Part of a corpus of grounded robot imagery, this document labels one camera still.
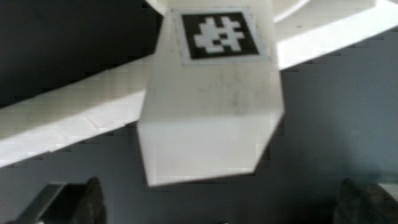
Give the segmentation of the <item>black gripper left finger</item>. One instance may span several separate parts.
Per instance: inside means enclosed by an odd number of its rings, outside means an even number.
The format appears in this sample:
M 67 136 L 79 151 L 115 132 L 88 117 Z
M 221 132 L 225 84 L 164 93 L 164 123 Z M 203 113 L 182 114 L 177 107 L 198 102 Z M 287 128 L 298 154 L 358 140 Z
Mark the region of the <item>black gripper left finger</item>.
M 17 224 L 107 224 L 100 178 L 86 183 L 51 183 L 19 218 Z

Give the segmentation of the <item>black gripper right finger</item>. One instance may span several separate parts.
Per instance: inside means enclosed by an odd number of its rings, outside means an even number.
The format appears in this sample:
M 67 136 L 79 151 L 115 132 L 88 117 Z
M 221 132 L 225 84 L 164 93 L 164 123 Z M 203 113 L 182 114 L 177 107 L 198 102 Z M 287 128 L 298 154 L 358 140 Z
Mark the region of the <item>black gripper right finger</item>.
M 398 224 L 398 200 L 379 184 L 342 181 L 333 224 Z

